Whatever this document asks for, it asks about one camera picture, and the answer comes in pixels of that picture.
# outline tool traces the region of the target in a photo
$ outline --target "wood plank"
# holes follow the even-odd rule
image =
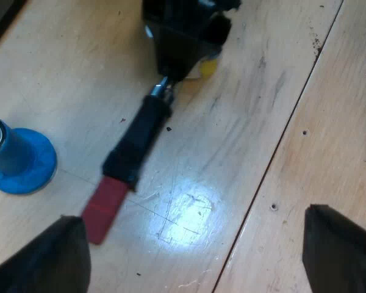
[[[140,0],[28,2],[0,43],[0,118],[46,134],[59,172],[29,198],[0,193],[0,262],[59,214],[78,214],[159,78]],[[172,131],[92,246],[90,292],[212,290],[340,0],[321,4],[250,0],[230,13],[217,73],[182,83]]]
[[[312,203],[366,229],[366,0],[344,0],[217,292],[311,292],[302,245]]]

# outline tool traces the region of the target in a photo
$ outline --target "wooden table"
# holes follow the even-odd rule
[[[335,23],[310,79],[341,0],[245,0],[228,14],[218,71],[181,84],[172,130],[107,240],[91,246],[90,292],[309,292],[300,252],[307,205],[338,194],[346,198],[337,208],[366,219],[366,200],[355,197],[366,184],[350,183],[356,174],[366,181],[366,0],[348,2],[338,16],[346,28]],[[0,118],[48,136],[59,166],[33,195],[0,192],[0,263],[61,214],[80,213],[101,162],[160,79],[140,6],[29,0],[2,38]]]

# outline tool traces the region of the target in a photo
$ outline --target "yellow object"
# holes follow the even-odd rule
[[[199,66],[201,76],[203,78],[211,77],[217,70],[217,66],[218,66],[217,58],[202,61],[201,65]]]

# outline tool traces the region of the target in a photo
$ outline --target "blue base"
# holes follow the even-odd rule
[[[57,155],[51,142],[37,131],[15,128],[13,131],[31,146],[31,161],[22,173],[0,178],[0,190],[8,194],[29,194],[46,185],[57,167]]]

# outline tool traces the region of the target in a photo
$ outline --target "dark stain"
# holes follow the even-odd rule
[[[316,59],[315,59],[315,62],[317,62],[317,59],[319,58],[320,56],[320,53],[321,51],[323,50],[323,47],[318,47],[316,48],[317,52],[316,52]]]
[[[260,58],[258,68],[263,68],[263,69],[265,69],[265,68],[266,68],[266,65],[267,65],[266,60],[265,60],[264,56],[262,56],[262,58]]]
[[[213,111],[214,107],[217,105],[218,100],[219,100],[220,98],[221,98],[221,95],[217,95],[217,96],[214,98],[214,100],[213,100],[213,104],[212,104],[212,106],[210,107],[210,112],[212,112],[212,111]]]
[[[234,92],[234,97],[236,97],[236,96],[237,96],[237,94],[239,93],[241,83],[242,83],[242,81],[241,81],[241,80],[238,80],[238,81],[237,81],[237,84],[236,84],[236,91]]]
[[[220,98],[222,97],[222,94],[226,88],[226,85],[228,84],[228,78],[229,78],[229,71],[228,70],[224,70],[223,72],[223,78],[222,81],[220,83],[220,87],[218,88],[218,92],[215,95],[214,101],[210,107],[209,113],[212,112],[212,110],[215,108],[215,106],[217,105],[217,102],[220,100]]]
[[[274,93],[274,98],[273,98],[273,102],[272,102],[271,108],[274,108],[275,100],[278,97],[279,92],[281,91],[281,89],[285,85],[285,82],[286,82],[286,71],[284,70],[281,73],[280,77],[278,77],[278,80],[276,81],[276,84],[275,84],[275,93]]]
[[[228,142],[231,140],[231,136],[233,135],[235,129],[237,128],[237,125],[239,125],[241,118],[239,117],[238,119],[236,119],[236,121],[234,122],[234,124],[232,125],[232,127],[230,128],[230,130],[228,131],[228,133],[226,134],[225,138],[222,140],[222,142],[220,143],[220,145],[218,146],[217,150],[214,152],[213,155],[211,155],[211,157],[207,160],[207,162],[204,164],[204,166],[202,167],[201,171],[199,172],[199,175],[203,174],[206,169],[209,167],[209,165],[214,161],[214,159],[217,157],[217,155],[219,154],[219,152],[224,148],[225,145],[228,144]]]

